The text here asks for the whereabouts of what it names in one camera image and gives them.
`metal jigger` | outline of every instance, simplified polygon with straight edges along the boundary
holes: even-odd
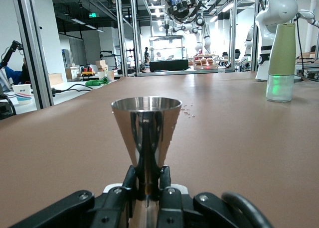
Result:
[[[156,226],[160,171],[181,104],[160,97],[128,98],[111,104],[138,178],[137,199],[141,202],[137,201],[133,218],[142,221],[137,227]]]

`green cloth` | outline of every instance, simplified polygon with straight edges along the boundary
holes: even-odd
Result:
[[[85,85],[86,86],[99,86],[99,85],[107,85],[109,83],[108,78],[104,77],[100,80],[88,80]]]

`workbench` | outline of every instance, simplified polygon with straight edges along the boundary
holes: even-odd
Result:
[[[131,164],[111,102],[181,100],[165,164],[191,196],[242,194],[279,228],[319,227],[319,84],[289,103],[253,72],[123,77],[58,105],[0,121],[0,227],[63,197],[122,182]]]

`silver cup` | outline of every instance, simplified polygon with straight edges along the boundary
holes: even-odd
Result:
[[[139,180],[140,201],[159,198],[160,170],[181,104],[160,97],[128,98],[111,104]]]

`green bottle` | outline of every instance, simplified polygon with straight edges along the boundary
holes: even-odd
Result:
[[[293,96],[296,63],[296,26],[278,24],[270,53],[266,98],[273,102],[289,102]]]

